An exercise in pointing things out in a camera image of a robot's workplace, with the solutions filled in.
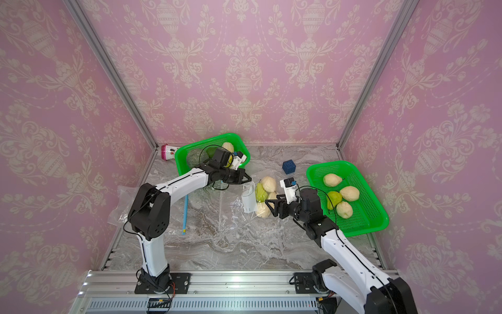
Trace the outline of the green pear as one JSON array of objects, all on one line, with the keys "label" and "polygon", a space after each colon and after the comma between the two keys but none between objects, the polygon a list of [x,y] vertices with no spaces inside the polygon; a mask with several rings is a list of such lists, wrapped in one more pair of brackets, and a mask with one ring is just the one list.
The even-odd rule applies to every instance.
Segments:
[{"label": "green pear", "polygon": [[337,191],[331,191],[327,194],[327,208],[328,210],[334,210],[338,204],[343,200],[342,195]]}]

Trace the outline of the cream pear from bag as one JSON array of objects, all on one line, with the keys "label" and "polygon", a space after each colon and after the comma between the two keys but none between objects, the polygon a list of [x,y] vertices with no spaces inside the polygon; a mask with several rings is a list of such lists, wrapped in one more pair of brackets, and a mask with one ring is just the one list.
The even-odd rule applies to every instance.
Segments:
[{"label": "cream pear from bag", "polygon": [[339,191],[339,193],[345,201],[357,201],[360,198],[360,191],[353,186],[344,187]]}]

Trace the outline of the clear zip-top bag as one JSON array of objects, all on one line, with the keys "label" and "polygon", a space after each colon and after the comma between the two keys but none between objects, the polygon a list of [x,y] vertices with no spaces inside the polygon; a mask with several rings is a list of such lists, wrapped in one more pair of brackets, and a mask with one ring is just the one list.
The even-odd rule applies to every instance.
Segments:
[{"label": "clear zip-top bag", "polygon": [[[111,211],[107,219],[110,225],[122,226],[125,224],[138,189],[138,187],[126,186],[119,186],[117,188],[118,204]],[[176,236],[185,236],[188,227],[188,196],[184,196],[177,201],[171,210],[174,215],[171,217],[167,233]]]},{"label": "clear zip-top bag", "polygon": [[223,230],[240,232],[246,228],[257,230],[261,227],[268,228],[267,224],[274,216],[260,218],[256,215],[257,201],[255,196],[256,185],[266,176],[273,177],[277,182],[277,196],[284,191],[280,180],[287,177],[282,171],[266,169],[252,173],[252,182],[242,185],[230,185],[220,195],[220,226]]}]

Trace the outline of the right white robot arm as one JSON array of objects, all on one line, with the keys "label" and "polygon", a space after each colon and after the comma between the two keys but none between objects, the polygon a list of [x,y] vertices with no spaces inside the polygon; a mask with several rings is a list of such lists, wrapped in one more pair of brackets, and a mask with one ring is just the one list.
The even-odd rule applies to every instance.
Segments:
[{"label": "right white robot arm", "polygon": [[417,313],[410,286],[372,264],[353,246],[321,207],[318,192],[288,188],[266,205],[275,217],[291,217],[331,257],[312,268],[319,291],[339,295],[357,313]]}]

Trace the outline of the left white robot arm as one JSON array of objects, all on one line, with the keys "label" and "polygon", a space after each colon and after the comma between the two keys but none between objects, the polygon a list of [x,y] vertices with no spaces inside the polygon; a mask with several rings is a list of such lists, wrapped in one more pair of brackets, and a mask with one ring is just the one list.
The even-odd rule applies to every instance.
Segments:
[{"label": "left white robot arm", "polygon": [[231,152],[218,145],[215,148],[212,156],[201,159],[188,173],[165,183],[145,183],[139,187],[127,218],[131,233],[139,240],[142,255],[142,267],[137,272],[139,286],[136,294],[176,293],[175,280],[171,277],[163,244],[163,234],[169,226],[173,204],[217,181],[228,185],[252,181],[241,167],[247,161],[246,154]]}]

